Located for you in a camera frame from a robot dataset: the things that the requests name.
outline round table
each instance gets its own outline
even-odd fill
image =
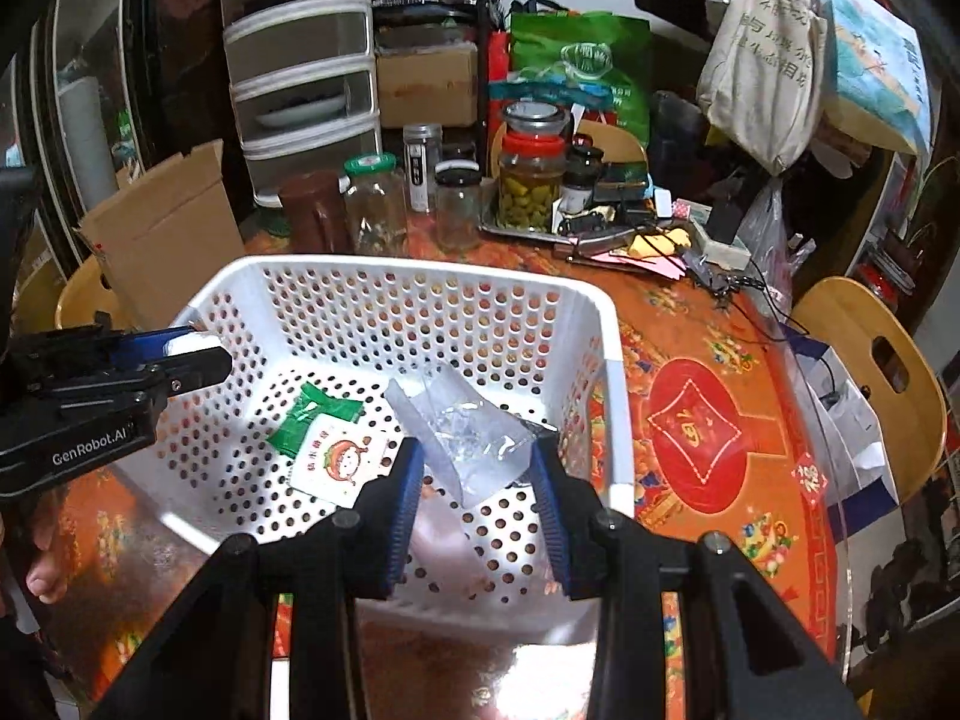
[[[285,241],[259,234],[254,254]],[[428,221],[411,225],[411,256],[452,259]],[[782,344],[757,330],[748,300],[719,308],[689,280],[568,264],[548,248],[484,240],[464,262],[587,281],[620,320],[634,434],[635,516],[695,539],[728,533],[828,656],[835,642],[836,560],[823,481],[808,452]],[[603,419],[592,420],[602,461]],[[594,464],[598,472],[598,463]],[[166,530],[108,470],[73,482],[61,516],[71,586],[46,626],[65,661],[99,698],[203,555]],[[289,645],[281,604],[275,655]],[[583,714],[593,645],[491,648],[364,626],[368,697],[378,720],[553,718]],[[664,597],[668,717],[683,717],[683,637],[677,599]],[[531,707],[533,696],[549,700]]]

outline chair handle hole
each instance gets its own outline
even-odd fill
[[[904,361],[896,354],[896,349],[891,346],[883,336],[874,338],[870,347],[870,356],[874,358],[880,373],[887,380],[891,388],[897,394],[906,391],[910,386],[910,372],[906,370]]]

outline cardboard box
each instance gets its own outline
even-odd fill
[[[166,327],[223,266],[244,256],[221,181],[223,143],[171,157],[104,200],[80,234],[137,326]]]
[[[469,127],[477,121],[477,47],[384,53],[376,60],[376,88],[383,127]]]

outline plate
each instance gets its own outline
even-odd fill
[[[346,94],[261,114],[256,117],[256,122],[267,129],[306,127],[307,124],[319,124],[336,119],[344,112],[344,108],[347,108]]]

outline green packet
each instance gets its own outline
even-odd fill
[[[293,408],[283,418],[274,435],[267,439],[267,443],[270,443],[281,455],[296,458],[296,453],[304,445],[307,428],[322,413],[336,416],[347,422],[356,422],[362,410],[363,401],[330,397],[318,386],[307,382],[301,387],[301,393],[296,396]]]

